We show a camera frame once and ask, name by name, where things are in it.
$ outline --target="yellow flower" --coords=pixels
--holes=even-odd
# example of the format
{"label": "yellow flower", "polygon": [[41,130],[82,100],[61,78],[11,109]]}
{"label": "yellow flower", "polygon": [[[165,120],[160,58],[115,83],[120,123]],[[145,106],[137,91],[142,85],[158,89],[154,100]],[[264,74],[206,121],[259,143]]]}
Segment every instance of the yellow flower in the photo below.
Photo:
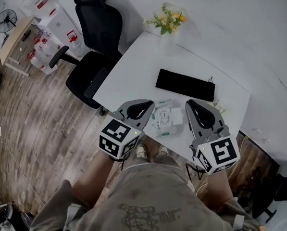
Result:
{"label": "yellow flower", "polygon": [[167,19],[167,15],[166,14],[162,14],[158,16],[158,19],[161,20],[166,20]]}
{"label": "yellow flower", "polygon": [[172,32],[175,32],[177,30],[177,25],[174,25],[172,28]]}
{"label": "yellow flower", "polygon": [[181,15],[181,16],[180,16],[180,20],[181,20],[181,22],[185,22],[187,19],[186,19],[185,16]]}
{"label": "yellow flower", "polygon": [[179,13],[173,13],[172,14],[172,19],[177,19],[178,17],[180,17]]}

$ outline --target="white box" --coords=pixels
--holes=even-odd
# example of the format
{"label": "white box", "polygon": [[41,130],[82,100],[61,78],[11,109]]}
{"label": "white box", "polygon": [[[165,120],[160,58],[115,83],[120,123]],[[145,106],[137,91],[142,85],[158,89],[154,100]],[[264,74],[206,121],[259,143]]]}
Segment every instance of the white box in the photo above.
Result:
{"label": "white box", "polygon": [[195,157],[209,175],[230,168],[240,159],[236,138],[230,135],[198,145]]}
{"label": "white box", "polygon": [[142,133],[110,115],[105,118],[99,131],[99,148],[116,159],[134,149]]}

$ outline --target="black cable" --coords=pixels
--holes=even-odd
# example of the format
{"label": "black cable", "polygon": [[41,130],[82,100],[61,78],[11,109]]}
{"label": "black cable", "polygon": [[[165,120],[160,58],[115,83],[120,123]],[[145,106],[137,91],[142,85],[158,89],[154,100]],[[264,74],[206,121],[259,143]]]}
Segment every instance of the black cable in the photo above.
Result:
{"label": "black cable", "polygon": [[196,168],[194,168],[192,165],[190,165],[190,164],[188,164],[188,163],[186,163],[185,165],[186,165],[186,170],[187,170],[187,173],[188,173],[188,177],[189,177],[190,182],[192,182],[192,180],[191,180],[191,177],[190,177],[190,173],[189,173],[188,167],[190,167],[192,170],[194,170],[195,172],[198,173],[198,178],[199,178],[199,180],[202,179],[203,174],[205,173],[205,170],[204,170],[204,169],[201,169],[201,170],[198,169],[198,166],[197,166],[197,165],[196,165]]}
{"label": "black cable", "polygon": [[214,84],[212,77],[209,79],[209,82]]}
{"label": "black cable", "polygon": [[121,171],[123,171],[124,161],[122,162]]}
{"label": "black cable", "polygon": [[125,160],[127,160],[130,156],[130,152],[125,154],[123,158],[120,158],[120,159],[116,159],[116,158],[113,158],[111,156],[109,156],[109,158],[115,162],[124,162]]}

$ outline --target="black fan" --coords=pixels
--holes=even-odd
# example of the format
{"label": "black fan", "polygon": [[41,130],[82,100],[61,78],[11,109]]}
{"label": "black fan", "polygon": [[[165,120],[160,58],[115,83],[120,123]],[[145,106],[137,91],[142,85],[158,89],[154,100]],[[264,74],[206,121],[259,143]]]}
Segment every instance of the black fan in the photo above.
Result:
{"label": "black fan", "polygon": [[6,33],[15,27],[17,21],[16,13],[13,10],[4,10],[0,13],[0,33]]}

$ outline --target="shoe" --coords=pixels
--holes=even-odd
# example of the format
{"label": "shoe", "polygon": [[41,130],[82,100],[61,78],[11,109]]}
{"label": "shoe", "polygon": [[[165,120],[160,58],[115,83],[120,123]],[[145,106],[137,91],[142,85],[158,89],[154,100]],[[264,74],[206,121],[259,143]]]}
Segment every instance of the shoe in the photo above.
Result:
{"label": "shoe", "polygon": [[158,155],[169,156],[168,148],[165,146],[161,146],[161,148],[158,151]]}
{"label": "shoe", "polygon": [[144,159],[148,158],[146,147],[144,144],[140,144],[137,146],[137,157],[144,158]]}

